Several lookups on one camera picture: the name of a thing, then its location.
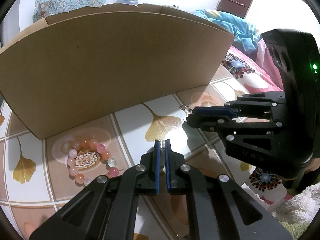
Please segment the pink floral quilt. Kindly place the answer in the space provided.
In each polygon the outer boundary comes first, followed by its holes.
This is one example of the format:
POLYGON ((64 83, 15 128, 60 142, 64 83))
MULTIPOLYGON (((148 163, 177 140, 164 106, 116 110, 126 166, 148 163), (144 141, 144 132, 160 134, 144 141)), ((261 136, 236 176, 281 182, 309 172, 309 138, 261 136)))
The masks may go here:
MULTIPOLYGON (((240 50, 231 46, 226 58, 242 63, 248 71, 244 73, 244 77, 237 78, 232 64, 225 62, 220 65, 218 70, 225 73, 228 79, 215 83, 214 87, 226 101, 235 100, 243 94, 282 90, 279 72, 273 65, 263 40, 258 43, 258 56, 260 59, 255 62, 240 50)), ((269 207, 275 202, 285 202, 292 198, 275 174, 228 157, 225 150, 222 152, 235 181, 249 193, 253 193, 253 196, 257 197, 261 204, 269 207)))

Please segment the white fluffy towel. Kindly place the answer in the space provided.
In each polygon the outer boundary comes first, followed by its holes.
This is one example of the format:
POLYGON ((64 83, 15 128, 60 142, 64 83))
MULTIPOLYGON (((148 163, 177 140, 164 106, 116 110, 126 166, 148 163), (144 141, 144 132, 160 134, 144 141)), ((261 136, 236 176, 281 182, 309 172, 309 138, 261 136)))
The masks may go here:
POLYGON ((291 233, 293 239, 299 239, 319 210, 319 183, 308 186, 289 200, 261 205, 291 233))

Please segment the teal blue blanket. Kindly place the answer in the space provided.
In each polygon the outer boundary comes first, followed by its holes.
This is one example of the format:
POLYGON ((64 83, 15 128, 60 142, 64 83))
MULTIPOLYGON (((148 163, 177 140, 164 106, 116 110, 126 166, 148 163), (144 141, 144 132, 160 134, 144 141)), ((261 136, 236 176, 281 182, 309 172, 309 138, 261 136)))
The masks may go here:
POLYGON ((218 10, 198 9, 193 11, 193 14, 231 32, 235 36, 233 46, 244 54, 251 55, 257 52, 261 34, 256 25, 231 13, 218 10))

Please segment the brown cardboard box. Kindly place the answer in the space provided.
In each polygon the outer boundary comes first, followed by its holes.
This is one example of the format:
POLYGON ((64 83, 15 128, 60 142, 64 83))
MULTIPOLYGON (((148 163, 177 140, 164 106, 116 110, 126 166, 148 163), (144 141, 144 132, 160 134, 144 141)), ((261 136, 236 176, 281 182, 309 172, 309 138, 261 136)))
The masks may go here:
POLYGON ((46 139, 208 84, 235 36, 176 8, 84 7, 43 18, 1 49, 1 95, 46 139))

